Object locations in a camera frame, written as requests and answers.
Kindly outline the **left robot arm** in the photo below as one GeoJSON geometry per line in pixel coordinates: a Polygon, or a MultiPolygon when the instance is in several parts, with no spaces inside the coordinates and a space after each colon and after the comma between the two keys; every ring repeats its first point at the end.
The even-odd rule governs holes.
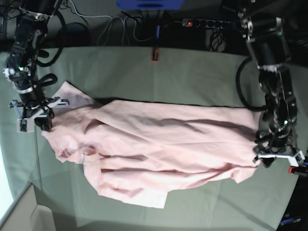
{"type": "Polygon", "coordinates": [[[236,72],[236,89],[242,104],[252,112],[261,112],[261,120],[267,126],[256,132],[253,161],[270,167],[276,159],[286,159],[292,174],[306,174],[308,159],[297,144],[297,102],[291,72],[285,65],[291,54],[283,32],[283,19],[266,12],[273,4],[274,0],[238,2],[238,24],[250,56],[236,72]],[[258,85],[265,94],[264,106],[250,105],[241,90],[240,76],[250,61],[255,62],[259,71],[258,85]]]}

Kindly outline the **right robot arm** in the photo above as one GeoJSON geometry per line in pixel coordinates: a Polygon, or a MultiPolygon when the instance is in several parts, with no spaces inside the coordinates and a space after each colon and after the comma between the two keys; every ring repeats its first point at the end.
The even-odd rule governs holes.
{"type": "Polygon", "coordinates": [[[68,100],[49,98],[45,94],[45,88],[57,82],[55,74],[49,73],[42,78],[37,76],[37,68],[53,65],[64,48],[60,45],[48,63],[38,60],[39,57],[49,56],[48,52],[41,49],[48,32],[49,19],[56,16],[62,29],[66,30],[64,18],[59,12],[61,3],[60,0],[24,0],[20,5],[24,15],[16,27],[14,43],[3,68],[4,76],[12,83],[21,99],[13,100],[9,105],[18,114],[19,132],[33,132],[35,126],[42,131],[51,131],[53,108],[68,104],[68,100]]]}

